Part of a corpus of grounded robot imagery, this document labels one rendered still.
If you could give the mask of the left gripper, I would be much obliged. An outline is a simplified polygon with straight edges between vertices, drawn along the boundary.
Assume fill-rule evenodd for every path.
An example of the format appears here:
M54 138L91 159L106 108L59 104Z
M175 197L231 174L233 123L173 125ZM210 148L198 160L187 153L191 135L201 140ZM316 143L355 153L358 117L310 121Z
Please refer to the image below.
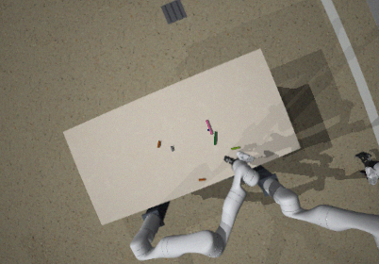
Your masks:
M230 158L230 159L229 159L229 158ZM233 159L234 159L234 158L232 158L232 157L227 157L227 156L225 156L223 160L224 160L225 162L228 162L228 161L229 161L229 163L232 165L232 169L233 169L233 163L234 163L236 160L238 160L239 158L236 158L236 159L234 159L234 160L233 160Z

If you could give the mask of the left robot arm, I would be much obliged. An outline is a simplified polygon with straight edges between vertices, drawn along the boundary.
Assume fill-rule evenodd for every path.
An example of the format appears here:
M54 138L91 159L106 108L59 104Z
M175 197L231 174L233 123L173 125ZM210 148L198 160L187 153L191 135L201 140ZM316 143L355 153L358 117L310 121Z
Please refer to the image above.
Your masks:
M160 219L156 214L149 214L130 243L130 248L138 260L180 257L185 253L198 253L210 257L222 255L239 209L247 196L241 182L253 187L258 184L260 178L259 173L246 164L254 161L252 156L241 151L237 151L237 156L239 159L233 163L233 170L237 168L233 185L225 198L221 223L216 233L202 230L187 235L167 236L160 240L157 247L153 247L151 242L158 231Z

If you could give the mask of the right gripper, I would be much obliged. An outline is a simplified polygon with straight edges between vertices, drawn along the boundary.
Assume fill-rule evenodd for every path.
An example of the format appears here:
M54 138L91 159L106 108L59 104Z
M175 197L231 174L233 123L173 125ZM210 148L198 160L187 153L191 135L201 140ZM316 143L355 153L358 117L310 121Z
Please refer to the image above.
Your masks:
M368 153L365 153L365 152L361 152L361 153L355 155L354 157L360 158L361 161L364 163L365 168L368 167L368 166L370 166L370 167L373 168L374 165L379 162L379 161L373 161L373 160L371 160L371 154L368 154ZM365 160L367 160L367 161L365 162ZM362 173L365 176L367 176L367 174L366 174L365 171L360 171L360 173Z

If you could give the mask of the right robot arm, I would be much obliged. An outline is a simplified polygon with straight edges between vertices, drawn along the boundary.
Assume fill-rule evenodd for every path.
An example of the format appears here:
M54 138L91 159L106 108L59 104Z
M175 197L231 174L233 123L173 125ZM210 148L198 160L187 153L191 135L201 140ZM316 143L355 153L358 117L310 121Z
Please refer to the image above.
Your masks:
M376 185L379 178L379 162L374 167L366 167L366 174L371 185ZM314 223L334 231L359 229L371 233L379 249L379 215L351 211L335 206L319 205L309 210L300 206L298 195L286 189L274 178L264 182L264 190L280 205L287 217Z

